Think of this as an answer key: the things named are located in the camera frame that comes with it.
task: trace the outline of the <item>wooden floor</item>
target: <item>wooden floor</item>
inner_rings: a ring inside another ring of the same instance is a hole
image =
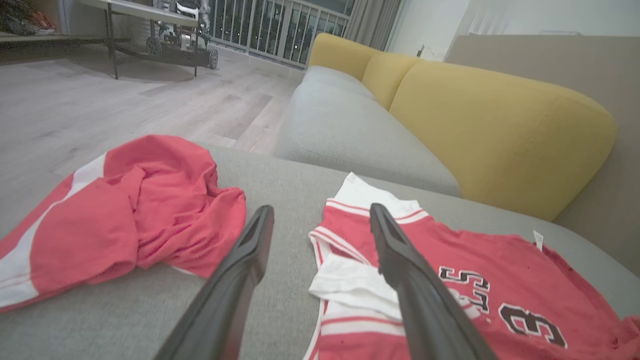
[[[2,237],[78,166],[142,135],[271,154],[299,84],[225,58],[194,78],[193,68],[123,56],[115,80],[96,45],[11,56],[0,59]]]

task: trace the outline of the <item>yellow backrest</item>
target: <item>yellow backrest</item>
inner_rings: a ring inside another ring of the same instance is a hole
[[[324,66],[339,70],[362,80],[369,60],[380,50],[327,33],[316,36],[311,48],[308,66]]]
[[[546,220],[595,175],[616,134],[611,114],[576,91],[434,61],[406,73],[389,111],[465,199]]]
[[[389,110],[404,75],[418,61],[423,60],[402,54],[375,54],[369,60],[362,83],[376,96],[376,100]]]

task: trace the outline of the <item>gray seat cushion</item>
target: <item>gray seat cushion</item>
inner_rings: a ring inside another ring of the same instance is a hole
[[[301,359],[319,306],[307,293],[316,272],[307,233],[320,223],[324,202],[337,193],[347,174],[232,149],[211,152],[220,185],[243,188],[249,213],[263,204],[275,208],[267,272],[253,294],[241,358]],[[454,229],[519,234],[529,241],[535,229],[602,292],[618,315],[640,312],[640,279],[569,230],[476,202],[364,179],[400,199],[417,199]],[[40,199],[25,201],[35,206]],[[0,358],[151,359],[203,282],[155,266],[1,314]]]
[[[311,66],[305,72],[302,83],[323,84],[375,100],[376,96],[360,80],[342,71],[322,66]]]
[[[460,196],[451,172],[375,100],[317,81],[294,92],[275,156]]]

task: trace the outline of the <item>table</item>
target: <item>table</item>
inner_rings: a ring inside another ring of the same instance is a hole
[[[133,56],[135,58],[139,58],[141,60],[148,61],[156,61],[161,63],[170,63],[175,65],[184,65],[184,66],[193,66],[193,75],[198,75],[198,33],[200,32],[200,22],[192,17],[187,17],[184,15],[179,15],[177,13],[169,12],[166,10],[154,8],[152,6],[132,3],[129,1],[123,0],[81,0],[81,2],[87,6],[92,6],[94,8],[99,8],[104,10],[104,18],[106,21],[106,33],[107,37],[105,39],[105,43],[109,47],[109,56],[113,60],[113,75],[118,79],[118,64],[116,62],[115,51],[120,51],[121,53],[127,54],[129,56]],[[149,26],[151,27],[151,34],[154,36],[155,34],[155,23],[154,21],[162,21],[168,22],[170,24],[180,25],[180,26],[188,26],[192,28],[196,28],[195,34],[195,44],[193,49],[193,61],[187,60],[179,60],[179,59],[169,59],[162,58],[159,56],[151,56],[148,54],[142,54],[137,51],[133,51],[126,47],[122,47],[117,45],[115,39],[113,37],[113,19],[111,16],[113,14],[116,15],[130,15],[135,17],[140,17],[142,19],[149,20]]]

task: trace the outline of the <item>white wall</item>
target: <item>white wall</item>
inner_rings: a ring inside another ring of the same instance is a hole
[[[640,36],[639,0],[513,0],[505,34],[541,30]]]
[[[474,8],[492,17],[504,14],[497,33],[640,36],[640,0],[406,0],[388,50],[415,56],[424,43],[421,57],[442,61],[456,34],[479,26],[470,21]]]
[[[468,4],[469,0],[406,0],[388,50],[415,56],[424,43],[422,58],[442,60]]]
[[[444,60],[456,34],[469,31],[469,27],[491,29],[482,22],[502,17],[508,0],[406,0],[389,44],[389,51],[416,55],[420,45],[425,49],[422,58]],[[487,24],[498,25],[499,22]]]

